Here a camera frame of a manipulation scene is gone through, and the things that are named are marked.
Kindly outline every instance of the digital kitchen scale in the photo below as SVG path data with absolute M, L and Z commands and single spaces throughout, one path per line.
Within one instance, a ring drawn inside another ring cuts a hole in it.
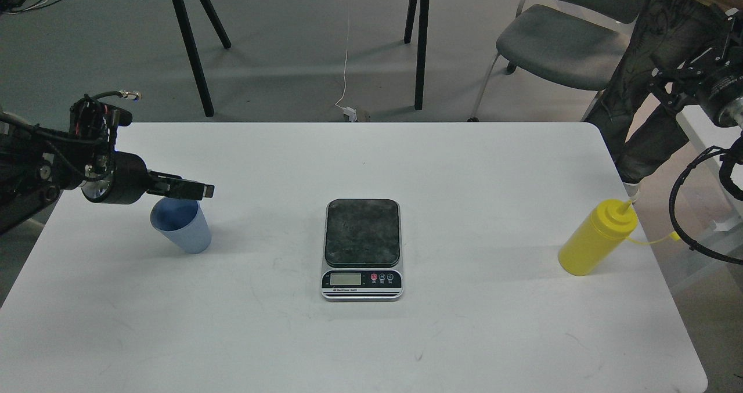
M 400 298 L 403 260 L 398 203 L 338 199 L 327 205 L 321 291 L 327 300 Z

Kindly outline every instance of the scale lcd display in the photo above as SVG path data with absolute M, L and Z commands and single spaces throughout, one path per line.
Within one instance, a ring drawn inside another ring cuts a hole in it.
M 331 274 L 331 286 L 360 286 L 361 274 Z

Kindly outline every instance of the chair seat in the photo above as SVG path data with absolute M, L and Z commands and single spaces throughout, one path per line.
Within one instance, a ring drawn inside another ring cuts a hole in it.
M 536 4 L 510 23 L 496 48 L 510 62 L 548 81 L 601 91 L 628 44 L 624 34 Z

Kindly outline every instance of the yellow bottle cap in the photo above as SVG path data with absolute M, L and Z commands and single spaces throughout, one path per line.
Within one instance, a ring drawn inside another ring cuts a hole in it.
M 624 239 L 637 227 L 637 214 L 631 201 L 603 200 L 592 212 L 591 222 L 605 236 Z

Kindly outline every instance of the table surface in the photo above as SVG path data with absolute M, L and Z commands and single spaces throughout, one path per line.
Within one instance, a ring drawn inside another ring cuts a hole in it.
M 719 146 L 728 149 L 736 139 L 741 137 L 741 128 L 718 128 L 709 120 L 709 117 L 699 106 L 689 106 L 676 116 L 679 125 L 689 137 L 689 141 L 697 152 L 702 152 L 711 146 Z M 717 177 L 720 172 L 720 157 L 715 157 L 705 163 L 712 173 Z M 738 187 L 743 186 L 743 167 L 735 166 L 730 175 Z M 727 191 L 723 190 L 725 197 L 733 205 L 738 215 L 743 216 L 743 201 L 736 200 Z
M 591 125 L 150 123 L 117 147 L 215 184 L 212 245 L 152 229 L 157 197 L 65 192 L 0 309 L 4 391 L 706 388 L 650 248 L 586 277 L 557 262 L 626 197 Z M 326 206 L 345 197 L 400 204 L 399 301 L 320 295 Z

